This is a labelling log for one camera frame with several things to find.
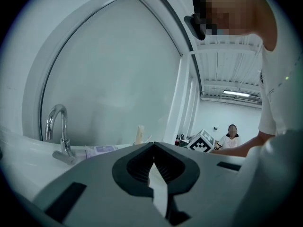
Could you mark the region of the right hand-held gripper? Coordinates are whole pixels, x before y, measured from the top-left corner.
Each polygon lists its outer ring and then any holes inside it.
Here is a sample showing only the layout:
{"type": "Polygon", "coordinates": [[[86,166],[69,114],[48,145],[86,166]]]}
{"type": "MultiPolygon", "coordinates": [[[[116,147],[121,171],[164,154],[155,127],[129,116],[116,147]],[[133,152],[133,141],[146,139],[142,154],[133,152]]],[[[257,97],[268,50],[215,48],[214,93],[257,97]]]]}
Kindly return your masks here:
{"type": "Polygon", "coordinates": [[[187,149],[209,153],[214,149],[215,140],[205,129],[202,129],[187,145],[187,149]]]}

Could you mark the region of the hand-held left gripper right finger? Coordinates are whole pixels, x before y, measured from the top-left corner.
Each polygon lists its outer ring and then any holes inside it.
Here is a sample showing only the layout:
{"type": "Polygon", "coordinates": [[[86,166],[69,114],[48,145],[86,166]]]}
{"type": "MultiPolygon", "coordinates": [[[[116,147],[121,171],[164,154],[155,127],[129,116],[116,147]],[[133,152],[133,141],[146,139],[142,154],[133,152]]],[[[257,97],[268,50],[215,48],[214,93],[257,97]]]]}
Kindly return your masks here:
{"type": "Polygon", "coordinates": [[[166,183],[164,217],[155,227],[232,227],[240,194],[236,177],[245,158],[155,142],[156,166],[166,183]]]}

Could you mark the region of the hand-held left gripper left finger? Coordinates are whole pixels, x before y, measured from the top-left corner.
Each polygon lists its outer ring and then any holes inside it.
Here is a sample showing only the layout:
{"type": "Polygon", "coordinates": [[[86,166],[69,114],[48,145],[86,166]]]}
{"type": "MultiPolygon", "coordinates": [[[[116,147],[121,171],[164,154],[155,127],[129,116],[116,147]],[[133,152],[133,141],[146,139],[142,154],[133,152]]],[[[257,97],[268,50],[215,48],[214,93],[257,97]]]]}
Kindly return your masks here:
{"type": "Polygon", "coordinates": [[[49,183],[34,204],[65,227],[168,227],[147,176],[153,144],[86,159],[49,183]]]}

